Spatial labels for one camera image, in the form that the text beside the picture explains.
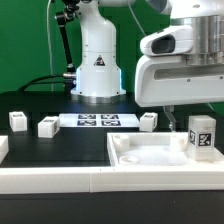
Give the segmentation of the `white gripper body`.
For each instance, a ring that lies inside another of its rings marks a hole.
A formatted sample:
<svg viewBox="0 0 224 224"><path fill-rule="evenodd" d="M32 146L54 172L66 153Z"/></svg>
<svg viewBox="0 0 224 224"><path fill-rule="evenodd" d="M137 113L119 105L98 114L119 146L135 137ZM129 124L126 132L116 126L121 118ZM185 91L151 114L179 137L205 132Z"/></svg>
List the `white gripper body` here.
<svg viewBox="0 0 224 224"><path fill-rule="evenodd" d="M170 26L144 37L135 72L135 101L141 107L224 101L224 64L190 66L190 25Z"/></svg>

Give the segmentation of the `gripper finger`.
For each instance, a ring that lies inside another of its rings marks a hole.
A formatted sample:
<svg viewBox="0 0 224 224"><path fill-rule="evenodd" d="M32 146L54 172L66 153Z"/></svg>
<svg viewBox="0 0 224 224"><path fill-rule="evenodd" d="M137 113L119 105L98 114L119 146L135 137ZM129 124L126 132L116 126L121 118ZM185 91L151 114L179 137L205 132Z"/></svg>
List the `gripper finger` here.
<svg viewBox="0 0 224 224"><path fill-rule="evenodd" d="M176 119L173 115L174 106L164 106L163 107L164 114L166 115L167 119L169 120L169 128L172 132L176 131Z"/></svg>

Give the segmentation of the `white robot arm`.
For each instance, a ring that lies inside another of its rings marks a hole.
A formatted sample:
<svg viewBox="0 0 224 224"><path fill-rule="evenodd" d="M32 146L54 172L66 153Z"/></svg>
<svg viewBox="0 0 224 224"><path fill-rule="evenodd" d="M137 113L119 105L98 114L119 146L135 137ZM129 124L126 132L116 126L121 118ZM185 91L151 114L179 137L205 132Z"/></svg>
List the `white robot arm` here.
<svg viewBox="0 0 224 224"><path fill-rule="evenodd" d="M100 6L121 7L136 0L81 0L66 13L79 18L82 63L74 72L77 100L108 102L125 93L116 64L116 28ZM135 71L135 101L141 107L224 101L224 0L146 0L170 16L170 26L144 37Z"/></svg>

